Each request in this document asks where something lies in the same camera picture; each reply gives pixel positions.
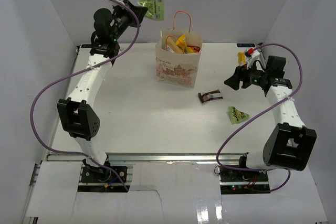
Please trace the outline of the brown chocolate bar wrapper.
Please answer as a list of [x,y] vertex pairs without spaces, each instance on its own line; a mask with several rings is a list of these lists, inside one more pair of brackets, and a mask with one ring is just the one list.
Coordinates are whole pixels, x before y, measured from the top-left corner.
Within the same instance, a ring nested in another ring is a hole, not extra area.
[[221,100],[223,99],[222,93],[220,92],[219,89],[210,91],[210,92],[203,92],[203,93],[198,93],[198,98],[201,102],[201,104],[208,102],[208,101],[213,101],[213,100]]

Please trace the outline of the large brown paper snack bag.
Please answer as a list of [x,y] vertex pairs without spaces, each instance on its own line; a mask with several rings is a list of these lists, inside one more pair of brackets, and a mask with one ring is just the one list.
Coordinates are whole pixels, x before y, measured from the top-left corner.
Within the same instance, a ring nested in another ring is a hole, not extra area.
[[175,37],[168,35],[165,41],[165,50],[171,53],[183,54],[183,50],[174,41]]

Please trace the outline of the red foil snack packet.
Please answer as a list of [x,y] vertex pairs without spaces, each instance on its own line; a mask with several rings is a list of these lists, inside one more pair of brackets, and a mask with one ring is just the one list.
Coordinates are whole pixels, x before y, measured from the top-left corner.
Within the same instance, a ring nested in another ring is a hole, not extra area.
[[197,53],[200,52],[201,48],[198,46],[187,46],[188,53]]

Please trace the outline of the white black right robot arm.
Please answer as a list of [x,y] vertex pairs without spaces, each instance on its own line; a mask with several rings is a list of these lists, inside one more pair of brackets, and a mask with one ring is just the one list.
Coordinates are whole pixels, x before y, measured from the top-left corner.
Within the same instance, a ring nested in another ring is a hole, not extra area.
[[317,139],[316,131],[301,120],[290,97],[292,85],[284,78],[284,57],[270,56],[264,61],[259,53],[247,55],[247,62],[235,69],[224,84],[234,90],[251,85],[261,87],[267,101],[273,106],[275,128],[259,152],[244,154],[239,159],[238,177],[247,182],[256,175],[256,169],[305,169]]

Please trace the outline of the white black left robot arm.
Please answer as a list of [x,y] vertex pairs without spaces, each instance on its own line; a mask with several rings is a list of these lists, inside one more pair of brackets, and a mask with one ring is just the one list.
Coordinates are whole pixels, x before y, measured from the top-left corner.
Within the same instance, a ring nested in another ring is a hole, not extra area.
[[104,163],[108,156],[95,138],[100,127],[100,119],[93,110],[98,90],[113,64],[106,62],[118,55],[118,39],[128,27],[140,24],[148,8],[134,6],[124,0],[124,7],[115,6],[113,11],[106,8],[94,15],[94,32],[91,35],[91,50],[87,71],[81,76],[68,98],[60,99],[57,110],[64,131],[68,132],[87,154],[87,164],[94,166],[93,176],[101,182],[110,178],[111,168]]

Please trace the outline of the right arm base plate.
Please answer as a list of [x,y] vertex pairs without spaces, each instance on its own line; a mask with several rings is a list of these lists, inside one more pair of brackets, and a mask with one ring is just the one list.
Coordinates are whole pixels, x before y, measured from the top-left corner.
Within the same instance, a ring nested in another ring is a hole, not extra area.
[[244,172],[220,167],[221,182],[268,182],[268,175],[259,172]]

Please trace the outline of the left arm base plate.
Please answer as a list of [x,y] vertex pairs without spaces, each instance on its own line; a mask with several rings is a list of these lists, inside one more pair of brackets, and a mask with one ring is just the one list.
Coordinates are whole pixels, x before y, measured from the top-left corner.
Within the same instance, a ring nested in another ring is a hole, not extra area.
[[[127,181],[128,168],[126,166],[112,166],[112,169],[116,171],[122,181]],[[81,183],[119,183],[115,173],[110,170],[103,169],[101,167],[88,167],[82,168]]]

